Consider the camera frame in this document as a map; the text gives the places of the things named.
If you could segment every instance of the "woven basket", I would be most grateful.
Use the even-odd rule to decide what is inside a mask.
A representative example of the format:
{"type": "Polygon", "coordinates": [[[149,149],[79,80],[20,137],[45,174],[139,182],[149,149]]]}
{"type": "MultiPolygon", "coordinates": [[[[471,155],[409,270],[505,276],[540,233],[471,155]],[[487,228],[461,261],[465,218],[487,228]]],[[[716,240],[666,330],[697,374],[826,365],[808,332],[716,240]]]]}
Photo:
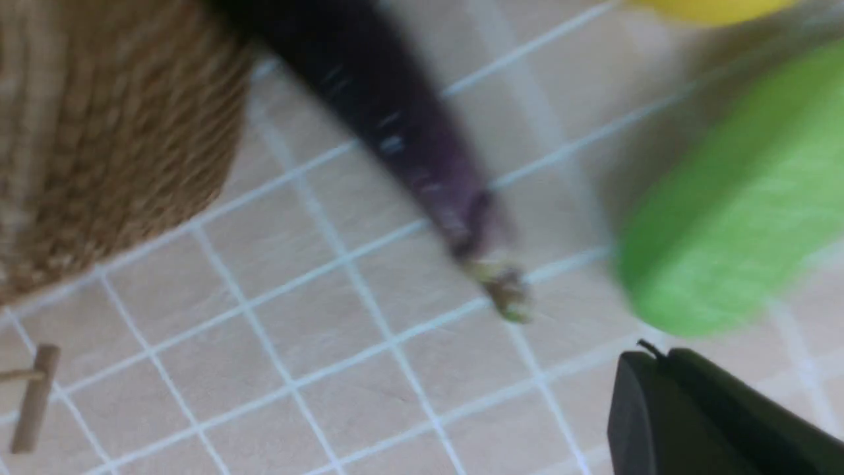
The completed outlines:
{"type": "Polygon", "coordinates": [[[0,303],[211,203],[251,65],[201,0],[0,0],[0,303]]]}

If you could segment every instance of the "yellow object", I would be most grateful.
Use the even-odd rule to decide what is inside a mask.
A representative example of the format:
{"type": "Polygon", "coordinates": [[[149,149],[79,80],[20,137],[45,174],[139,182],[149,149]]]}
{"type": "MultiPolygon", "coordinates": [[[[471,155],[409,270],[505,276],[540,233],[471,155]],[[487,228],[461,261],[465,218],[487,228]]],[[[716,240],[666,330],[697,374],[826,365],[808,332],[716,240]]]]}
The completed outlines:
{"type": "Polygon", "coordinates": [[[723,26],[756,19],[791,7],[798,0],[633,0],[676,19],[723,26]]]}

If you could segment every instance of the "wooden peg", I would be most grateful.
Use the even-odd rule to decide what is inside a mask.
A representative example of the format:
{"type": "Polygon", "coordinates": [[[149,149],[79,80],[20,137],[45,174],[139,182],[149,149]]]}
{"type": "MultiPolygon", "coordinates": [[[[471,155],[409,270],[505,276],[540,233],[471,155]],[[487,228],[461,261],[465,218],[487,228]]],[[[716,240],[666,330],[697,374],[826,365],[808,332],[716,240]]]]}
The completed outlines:
{"type": "Polygon", "coordinates": [[[35,449],[38,434],[44,424],[44,413],[50,401],[50,389],[56,376],[60,353],[55,345],[39,345],[32,369],[0,374],[0,382],[13,379],[29,381],[12,439],[13,454],[29,453],[35,449]]]}

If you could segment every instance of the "floor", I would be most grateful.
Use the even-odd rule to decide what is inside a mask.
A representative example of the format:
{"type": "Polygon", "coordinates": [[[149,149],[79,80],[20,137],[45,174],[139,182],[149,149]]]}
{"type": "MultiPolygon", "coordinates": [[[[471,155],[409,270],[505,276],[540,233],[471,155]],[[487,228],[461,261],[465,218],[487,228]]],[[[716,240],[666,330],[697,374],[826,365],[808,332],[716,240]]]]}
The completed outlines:
{"type": "MultiPolygon", "coordinates": [[[[844,436],[844,254],[708,341],[645,328],[611,275],[642,192],[754,78],[834,37],[833,3],[695,30],[596,0],[381,2],[522,233],[525,327],[264,63],[218,204],[0,317],[3,366],[64,351],[37,454],[0,452],[0,474],[609,475],[614,361],[642,336],[844,436]]],[[[0,440],[22,390],[0,388],[0,440]]]]}

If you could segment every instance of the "purple eggplant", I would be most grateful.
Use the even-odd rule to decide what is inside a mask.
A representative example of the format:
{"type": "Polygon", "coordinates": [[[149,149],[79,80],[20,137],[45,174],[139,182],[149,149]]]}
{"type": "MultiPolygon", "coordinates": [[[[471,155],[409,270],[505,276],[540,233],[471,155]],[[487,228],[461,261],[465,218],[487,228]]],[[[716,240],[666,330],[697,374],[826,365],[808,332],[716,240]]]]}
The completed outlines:
{"type": "Polygon", "coordinates": [[[424,208],[507,319],[525,321],[513,232],[472,147],[369,0],[209,0],[276,52],[424,208]]]}

